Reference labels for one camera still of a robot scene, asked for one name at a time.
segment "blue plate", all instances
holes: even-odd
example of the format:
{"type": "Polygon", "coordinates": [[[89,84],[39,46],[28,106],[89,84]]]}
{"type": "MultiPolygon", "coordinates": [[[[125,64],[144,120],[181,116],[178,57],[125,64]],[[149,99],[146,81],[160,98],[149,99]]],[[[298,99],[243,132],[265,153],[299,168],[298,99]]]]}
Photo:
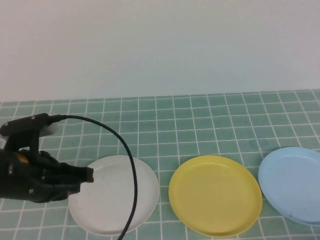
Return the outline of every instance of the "blue plate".
{"type": "Polygon", "coordinates": [[[259,183],[270,204],[298,223],[320,226],[320,153],[285,147],[267,155],[259,183]]]}

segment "tiled surface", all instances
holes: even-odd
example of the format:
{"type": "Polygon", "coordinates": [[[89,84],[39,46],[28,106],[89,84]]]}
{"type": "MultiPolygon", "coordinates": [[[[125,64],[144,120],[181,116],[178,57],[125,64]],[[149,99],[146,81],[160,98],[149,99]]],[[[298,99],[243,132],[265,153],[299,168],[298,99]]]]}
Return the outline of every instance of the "tiled surface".
{"type": "MultiPolygon", "coordinates": [[[[159,204],[146,223],[125,236],[126,240],[210,239],[185,227],[169,204],[172,174],[194,156],[225,156],[257,177],[263,157],[280,147],[320,151],[320,90],[3,102],[0,123],[42,112],[76,114],[104,122],[120,132],[132,154],[158,176],[159,204]]],[[[62,122],[59,132],[42,139],[41,148],[59,161],[77,166],[126,154],[113,135],[78,120],[62,122]]],[[[0,205],[0,239],[117,237],[101,237],[79,228],[67,209],[67,201],[37,204],[6,199],[0,205]]],[[[264,199],[259,220],[234,239],[319,240],[320,227],[284,220],[264,199]]]]}

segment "white wall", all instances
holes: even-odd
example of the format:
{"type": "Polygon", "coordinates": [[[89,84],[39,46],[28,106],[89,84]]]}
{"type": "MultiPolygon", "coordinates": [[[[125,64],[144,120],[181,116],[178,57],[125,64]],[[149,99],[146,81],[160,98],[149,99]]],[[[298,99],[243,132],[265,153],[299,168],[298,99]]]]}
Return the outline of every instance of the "white wall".
{"type": "Polygon", "coordinates": [[[319,0],[0,0],[0,101],[320,88],[319,0]]]}

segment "black wire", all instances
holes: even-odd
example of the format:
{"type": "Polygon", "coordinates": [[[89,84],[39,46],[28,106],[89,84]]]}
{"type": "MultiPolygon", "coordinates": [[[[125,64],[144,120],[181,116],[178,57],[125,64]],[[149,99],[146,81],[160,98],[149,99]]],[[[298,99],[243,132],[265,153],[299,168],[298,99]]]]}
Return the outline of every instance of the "black wire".
{"type": "Polygon", "coordinates": [[[93,124],[96,124],[106,130],[108,130],[109,132],[113,133],[119,140],[120,142],[123,144],[126,152],[128,153],[129,159],[130,159],[130,163],[131,163],[131,167],[132,167],[132,174],[133,174],[133,185],[134,185],[134,196],[133,196],[133,204],[132,204],[132,209],[131,209],[131,213],[129,215],[128,221],[126,222],[118,240],[122,240],[130,226],[130,223],[132,221],[132,218],[134,217],[135,211],[136,211],[136,207],[137,207],[137,200],[138,200],[138,181],[137,181],[137,172],[136,172],[136,167],[135,167],[135,163],[134,163],[134,159],[132,157],[132,154],[130,152],[130,149],[128,147],[128,145],[126,144],[125,140],[116,132],[114,131],[112,128],[108,127],[107,125],[104,125],[103,123],[93,120],[91,118],[87,118],[84,116],[77,116],[77,115],[61,115],[62,119],[79,119],[79,120],[83,120],[83,121],[87,121],[93,124]]]}

